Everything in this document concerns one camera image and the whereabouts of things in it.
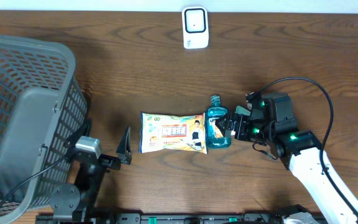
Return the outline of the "orange tissue pack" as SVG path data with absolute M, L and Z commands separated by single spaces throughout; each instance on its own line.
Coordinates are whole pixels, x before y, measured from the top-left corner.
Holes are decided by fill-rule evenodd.
M 212 125 L 212 128 L 213 128 L 213 136 L 216 138 L 216 139 L 219 139 L 219 138 L 223 138 L 224 135 L 222 134 L 221 130 L 218 128 L 218 126 L 216 125 L 216 123 L 214 123 Z

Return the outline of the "wet wipes pack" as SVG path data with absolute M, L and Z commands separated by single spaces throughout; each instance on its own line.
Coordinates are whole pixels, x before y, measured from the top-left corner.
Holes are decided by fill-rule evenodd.
M 163 149 L 208 153 L 204 114 L 174 116 L 141 112 L 140 121 L 140 153 Z

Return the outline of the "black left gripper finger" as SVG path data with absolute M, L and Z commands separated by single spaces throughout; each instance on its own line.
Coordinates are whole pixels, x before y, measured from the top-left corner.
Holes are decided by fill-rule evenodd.
M 132 157 L 130 138 L 131 138 L 131 128 L 128 126 L 124 131 L 124 135 L 116 149 L 116 154 L 119 157 Z
M 65 140 L 64 147 L 71 148 L 74 147 L 75 144 L 79 141 L 82 136 L 89 136 L 92 127 L 91 119 L 86 119 L 83 124 L 74 131 L 70 136 L 68 136 Z

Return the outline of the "teal mouthwash bottle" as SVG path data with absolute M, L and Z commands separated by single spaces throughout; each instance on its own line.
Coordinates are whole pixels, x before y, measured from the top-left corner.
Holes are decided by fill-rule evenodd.
M 231 145 L 230 138 L 216 139 L 213 136 L 212 125 L 217 118 L 224 116 L 228 112 L 227 108 L 222 106 L 219 95 L 211 96 L 211 106 L 206 110 L 205 127 L 206 127 L 206 146 L 208 149 L 227 148 Z

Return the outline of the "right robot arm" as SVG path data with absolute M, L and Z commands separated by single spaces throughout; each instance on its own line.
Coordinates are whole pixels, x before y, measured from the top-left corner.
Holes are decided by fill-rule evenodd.
M 322 143 L 310 130 L 300 130 L 286 93 L 247 96 L 249 107 L 238 107 L 216 120 L 225 137 L 270 147 L 307 189 L 328 223 L 358 223 L 358 199 L 335 171 Z

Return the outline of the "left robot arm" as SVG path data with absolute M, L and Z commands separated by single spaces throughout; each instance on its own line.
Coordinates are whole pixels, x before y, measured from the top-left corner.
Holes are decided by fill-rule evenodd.
M 65 140 L 64 160 L 78 161 L 80 168 L 74 183 L 61 184 L 51 193 L 53 223 L 116 223 L 115 215 L 97 209 L 95 203 L 105 173 L 120 170 L 123 164 L 129 165 L 132 161 L 131 128 L 124 131 L 114 157 L 103 154 L 99 139 L 90 137 L 91 125 L 87 119 Z

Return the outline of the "mint green wipes packet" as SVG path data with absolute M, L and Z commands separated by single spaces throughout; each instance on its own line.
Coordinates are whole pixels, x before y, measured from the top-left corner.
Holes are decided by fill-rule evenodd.
M 235 110 L 236 114 L 241 114 L 244 116 L 250 116 L 250 111 L 242 106 L 237 106 Z

